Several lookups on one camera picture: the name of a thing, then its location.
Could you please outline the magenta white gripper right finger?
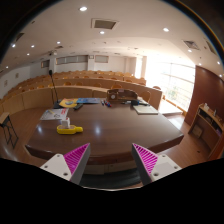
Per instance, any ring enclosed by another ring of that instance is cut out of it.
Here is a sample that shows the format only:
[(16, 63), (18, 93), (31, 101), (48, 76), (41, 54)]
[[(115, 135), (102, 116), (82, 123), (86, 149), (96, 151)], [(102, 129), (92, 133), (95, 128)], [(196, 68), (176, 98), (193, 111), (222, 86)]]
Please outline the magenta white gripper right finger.
[(132, 156), (143, 185), (150, 184), (181, 170), (181, 167), (167, 155), (158, 155), (135, 143), (132, 144)]

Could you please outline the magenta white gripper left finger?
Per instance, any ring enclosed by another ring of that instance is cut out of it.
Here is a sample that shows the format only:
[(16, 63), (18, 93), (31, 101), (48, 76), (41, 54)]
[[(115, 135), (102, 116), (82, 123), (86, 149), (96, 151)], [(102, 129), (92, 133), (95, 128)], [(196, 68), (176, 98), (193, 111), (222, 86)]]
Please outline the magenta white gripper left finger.
[(90, 144), (87, 143), (73, 149), (65, 155), (55, 154), (41, 166), (41, 169), (79, 185), (90, 152)]

